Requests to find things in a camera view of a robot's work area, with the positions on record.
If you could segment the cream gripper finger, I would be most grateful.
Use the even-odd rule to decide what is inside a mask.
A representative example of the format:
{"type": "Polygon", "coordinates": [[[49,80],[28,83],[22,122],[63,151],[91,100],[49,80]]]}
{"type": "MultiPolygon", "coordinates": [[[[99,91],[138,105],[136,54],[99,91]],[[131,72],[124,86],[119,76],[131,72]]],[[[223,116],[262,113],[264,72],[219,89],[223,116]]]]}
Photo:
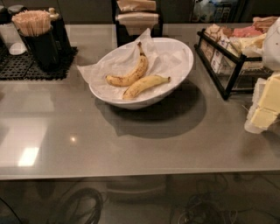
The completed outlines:
{"type": "Polygon", "coordinates": [[[278,113],[253,104],[248,111],[244,129],[253,134],[260,134],[277,119],[278,113]]]}

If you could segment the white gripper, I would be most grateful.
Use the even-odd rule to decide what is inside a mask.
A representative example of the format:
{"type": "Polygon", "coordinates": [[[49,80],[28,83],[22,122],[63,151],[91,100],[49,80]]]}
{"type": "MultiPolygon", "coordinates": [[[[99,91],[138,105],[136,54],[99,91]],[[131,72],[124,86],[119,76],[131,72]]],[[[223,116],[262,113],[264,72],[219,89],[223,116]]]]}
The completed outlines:
{"type": "MultiPolygon", "coordinates": [[[[263,41],[262,62],[273,71],[280,70],[280,17],[269,28],[263,41]]],[[[252,102],[260,108],[280,113],[280,73],[273,73],[267,80],[257,80],[252,102]]]]}

